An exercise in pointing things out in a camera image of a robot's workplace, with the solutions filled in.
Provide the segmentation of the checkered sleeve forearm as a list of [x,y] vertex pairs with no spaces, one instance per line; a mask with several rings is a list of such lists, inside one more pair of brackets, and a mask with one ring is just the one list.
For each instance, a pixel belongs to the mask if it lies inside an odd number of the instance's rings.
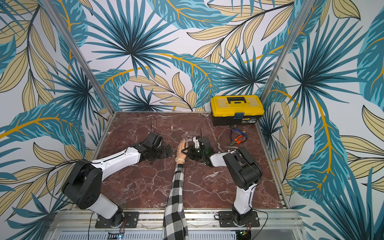
[[188,224],[183,202],[184,165],[177,164],[163,218],[164,240],[188,240]]

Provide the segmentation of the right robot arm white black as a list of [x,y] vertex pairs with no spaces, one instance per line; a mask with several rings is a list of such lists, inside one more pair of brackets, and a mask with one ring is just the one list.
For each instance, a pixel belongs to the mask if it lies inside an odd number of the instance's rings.
[[256,187],[262,182],[263,171],[244,147],[233,151],[215,152],[207,137],[193,138],[193,144],[181,149],[189,159],[208,167],[227,167],[236,184],[236,198],[230,211],[215,216],[221,228],[259,227],[259,217],[252,202]]

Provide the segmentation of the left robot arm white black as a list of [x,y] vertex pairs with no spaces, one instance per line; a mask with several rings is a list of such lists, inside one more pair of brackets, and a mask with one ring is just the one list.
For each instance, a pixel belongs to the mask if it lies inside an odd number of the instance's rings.
[[101,193],[102,182],[110,175],[143,161],[170,158],[172,147],[163,145],[163,137],[149,133],[136,143],[116,154],[91,162],[79,160],[62,185],[62,193],[81,210],[90,210],[110,228],[121,228],[128,216],[123,209]]

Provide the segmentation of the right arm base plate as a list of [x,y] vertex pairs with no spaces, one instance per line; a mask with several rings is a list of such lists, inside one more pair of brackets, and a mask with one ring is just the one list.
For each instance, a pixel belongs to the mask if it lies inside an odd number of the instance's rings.
[[216,219],[219,221],[221,228],[253,228],[260,226],[258,214],[253,210],[243,215],[238,214],[236,211],[219,211]]

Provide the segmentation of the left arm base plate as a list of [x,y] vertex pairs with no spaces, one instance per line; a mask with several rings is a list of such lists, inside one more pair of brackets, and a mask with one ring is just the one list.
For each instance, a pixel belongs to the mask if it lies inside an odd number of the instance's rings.
[[98,215],[96,229],[135,229],[139,220],[139,212],[117,212],[111,219]]

